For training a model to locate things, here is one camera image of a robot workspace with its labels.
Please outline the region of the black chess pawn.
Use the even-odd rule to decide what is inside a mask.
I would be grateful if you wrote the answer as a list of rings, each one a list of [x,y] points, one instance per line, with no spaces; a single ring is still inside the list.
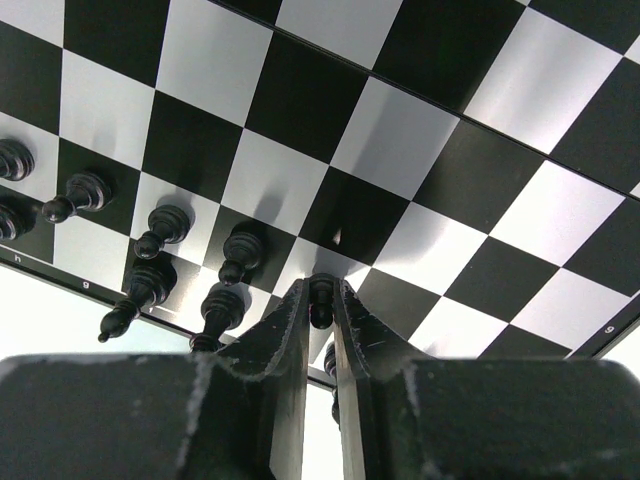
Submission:
[[[226,289],[211,290],[201,304],[204,329],[191,338],[191,352],[216,352],[223,348],[221,335],[238,327],[245,311],[242,296]]]
[[[330,274],[318,273],[310,278],[310,321],[316,329],[325,330],[333,323],[333,283]]]

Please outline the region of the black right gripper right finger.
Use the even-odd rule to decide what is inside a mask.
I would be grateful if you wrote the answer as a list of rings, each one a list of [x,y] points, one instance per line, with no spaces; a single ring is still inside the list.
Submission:
[[[606,360],[433,358],[333,285],[348,479],[635,479],[639,382]]]

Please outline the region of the black silver chessboard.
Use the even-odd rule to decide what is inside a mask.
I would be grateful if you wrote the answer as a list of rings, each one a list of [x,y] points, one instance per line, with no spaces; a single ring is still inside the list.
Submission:
[[[635,1],[5,1],[1,135],[37,206],[1,262],[124,294],[159,205],[190,218],[149,320],[187,335],[238,225],[244,327],[346,279],[439,357],[589,357],[639,323]],[[90,171],[101,211],[42,206]]]

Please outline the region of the black chess bishop piece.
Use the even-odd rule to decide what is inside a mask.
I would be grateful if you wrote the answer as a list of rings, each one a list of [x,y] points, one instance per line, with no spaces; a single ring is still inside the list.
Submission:
[[[334,342],[330,342],[326,348],[324,371],[330,377],[336,378],[336,351]]]

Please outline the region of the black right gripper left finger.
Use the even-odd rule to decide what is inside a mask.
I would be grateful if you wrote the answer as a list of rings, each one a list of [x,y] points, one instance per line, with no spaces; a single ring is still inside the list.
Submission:
[[[1,364],[5,479],[297,479],[310,286],[214,353]]]

